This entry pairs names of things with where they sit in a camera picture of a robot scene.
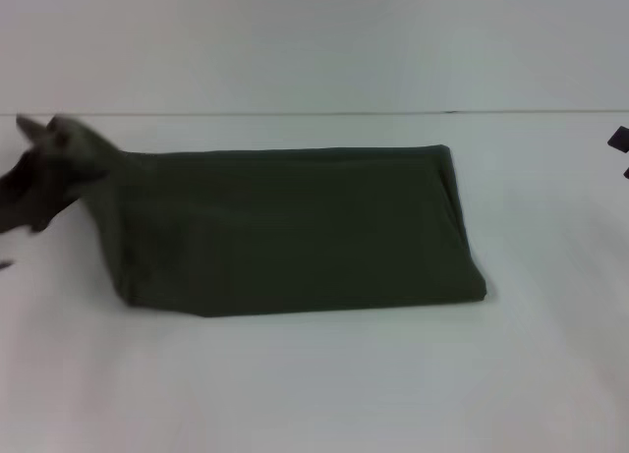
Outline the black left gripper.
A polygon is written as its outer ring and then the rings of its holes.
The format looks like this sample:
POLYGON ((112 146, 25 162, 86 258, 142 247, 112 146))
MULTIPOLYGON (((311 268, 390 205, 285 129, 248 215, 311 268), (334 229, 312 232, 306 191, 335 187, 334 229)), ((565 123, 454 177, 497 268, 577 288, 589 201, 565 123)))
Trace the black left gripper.
POLYGON ((32 233, 45 230, 76 200, 67 192, 78 181, 79 174, 69 162, 34 149, 26 151, 1 176, 1 232, 20 227, 29 227, 32 233))

